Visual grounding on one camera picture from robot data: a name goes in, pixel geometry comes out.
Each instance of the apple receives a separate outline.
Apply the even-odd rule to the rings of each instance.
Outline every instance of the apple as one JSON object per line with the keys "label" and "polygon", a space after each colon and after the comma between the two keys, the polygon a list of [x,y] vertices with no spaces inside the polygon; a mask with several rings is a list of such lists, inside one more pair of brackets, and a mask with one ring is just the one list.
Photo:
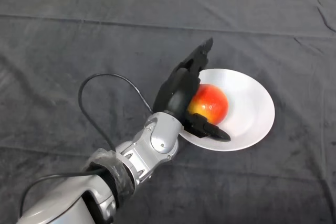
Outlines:
{"label": "apple", "polygon": [[211,84],[200,84],[188,107],[189,113],[200,114],[215,125],[225,118],[228,109],[226,95],[220,88]]}

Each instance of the silver robotic arm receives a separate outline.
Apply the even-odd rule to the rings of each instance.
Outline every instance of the silver robotic arm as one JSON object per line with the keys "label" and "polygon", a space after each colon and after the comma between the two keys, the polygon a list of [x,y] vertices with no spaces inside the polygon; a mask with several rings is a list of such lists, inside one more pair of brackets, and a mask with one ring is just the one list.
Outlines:
{"label": "silver robotic arm", "polygon": [[105,167],[112,174],[112,186],[99,175],[68,178],[25,212],[18,224],[112,223],[121,201],[137,191],[158,165],[176,155],[182,129],[171,115],[154,113],[133,141],[119,145],[117,152],[98,150],[88,160],[88,167]]}
{"label": "silver robotic arm", "polygon": [[179,133],[184,129],[198,137],[230,137],[187,107],[196,94],[198,78],[208,60],[212,39],[198,46],[162,84],[153,112],[144,128],[114,151],[97,150],[84,170],[103,170],[98,175],[71,177],[24,213],[18,224],[109,224],[117,209],[135,193],[153,171],[177,153]]}

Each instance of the white bowl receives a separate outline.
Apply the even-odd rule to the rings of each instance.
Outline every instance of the white bowl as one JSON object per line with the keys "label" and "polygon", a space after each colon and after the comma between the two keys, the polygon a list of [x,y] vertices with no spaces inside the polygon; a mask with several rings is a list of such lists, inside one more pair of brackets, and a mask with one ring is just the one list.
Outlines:
{"label": "white bowl", "polygon": [[228,69],[201,71],[201,84],[219,87],[229,102],[229,110],[217,126],[228,133],[230,142],[209,137],[198,138],[183,131],[181,136],[189,142],[214,151],[237,151],[262,140],[272,128],[275,118],[274,103],[267,90],[246,74]]}

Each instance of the gray cloth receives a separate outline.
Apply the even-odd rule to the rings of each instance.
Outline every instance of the gray cloth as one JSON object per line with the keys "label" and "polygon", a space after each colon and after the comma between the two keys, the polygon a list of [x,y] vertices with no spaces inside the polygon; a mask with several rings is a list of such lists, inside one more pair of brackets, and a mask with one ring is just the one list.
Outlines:
{"label": "gray cloth", "polygon": [[[153,104],[173,67],[212,36],[208,68],[259,81],[273,128],[236,152],[180,141],[116,223],[333,223],[335,31],[336,0],[0,0],[0,222],[16,221],[28,183],[108,148],[77,106],[85,77],[123,74]],[[116,144],[149,115],[114,78],[92,80],[83,100]],[[36,186],[25,206],[55,183]]]}

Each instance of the black cable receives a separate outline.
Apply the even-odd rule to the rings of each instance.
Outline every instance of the black cable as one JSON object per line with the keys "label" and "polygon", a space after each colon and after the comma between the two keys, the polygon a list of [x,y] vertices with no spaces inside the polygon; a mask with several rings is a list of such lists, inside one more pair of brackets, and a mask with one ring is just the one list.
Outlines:
{"label": "black cable", "polygon": [[131,85],[136,92],[138,93],[138,95],[140,96],[141,100],[143,101],[143,103],[145,104],[145,106],[147,107],[147,109],[153,113],[151,107],[149,106],[149,104],[147,103],[146,99],[143,97],[143,95],[141,94],[140,90],[126,77],[121,76],[119,74],[116,73],[95,73],[91,76],[89,76],[88,78],[86,78],[82,84],[79,87],[78,90],[78,105],[80,107],[80,110],[82,111],[82,113],[84,114],[84,116],[87,118],[87,120],[92,124],[92,126],[100,133],[100,135],[102,135],[102,137],[106,140],[106,142],[109,144],[111,150],[116,151],[115,146],[113,144],[113,142],[109,139],[109,137],[106,135],[106,133],[98,126],[98,124],[89,116],[89,114],[87,113],[87,111],[84,109],[83,107],[83,102],[82,102],[82,93],[83,93],[83,88],[85,87],[85,85],[92,80],[95,77],[98,76],[113,76],[113,77],[118,77],[124,81],[126,81],[129,85]]}
{"label": "black cable", "polygon": [[42,176],[41,178],[37,179],[36,181],[32,182],[29,186],[26,187],[26,189],[23,191],[21,198],[20,198],[20,205],[19,205],[19,218],[22,217],[23,214],[23,205],[25,203],[25,198],[29,192],[29,190],[35,186],[36,184],[48,180],[48,179],[55,179],[55,178],[68,178],[68,177],[82,177],[82,176],[90,176],[90,175],[98,175],[102,173],[105,169],[100,168],[96,170],[92,170],[89,172],[81,172],[81,173],[55,173],[55,174],[49,174],[46,176]]}

